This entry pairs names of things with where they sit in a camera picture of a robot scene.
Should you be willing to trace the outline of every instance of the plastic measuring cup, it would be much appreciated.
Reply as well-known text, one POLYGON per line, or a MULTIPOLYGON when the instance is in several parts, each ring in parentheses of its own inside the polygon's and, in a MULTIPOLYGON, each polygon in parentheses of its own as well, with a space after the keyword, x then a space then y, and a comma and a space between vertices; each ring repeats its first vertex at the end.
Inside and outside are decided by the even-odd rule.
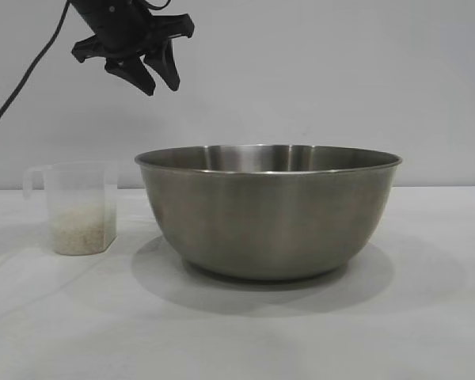
POLYGON ((62 255, 104 252, 116 238, 118 166, 114 162, 67 162, 28 169, 23 194, 32 195, 33 174, 44 178, 51 244, 62 255))

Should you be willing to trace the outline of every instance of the stainless steel bowl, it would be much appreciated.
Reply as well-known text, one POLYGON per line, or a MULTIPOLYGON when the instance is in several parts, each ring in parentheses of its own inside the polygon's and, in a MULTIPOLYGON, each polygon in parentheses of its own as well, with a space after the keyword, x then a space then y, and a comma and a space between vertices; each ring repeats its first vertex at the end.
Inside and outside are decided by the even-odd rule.
POLYGON ((281 280, 349 261, 373 234, 401 159, 331 146, 194 146, 135 158, 165 239, 227 276, 281 280))

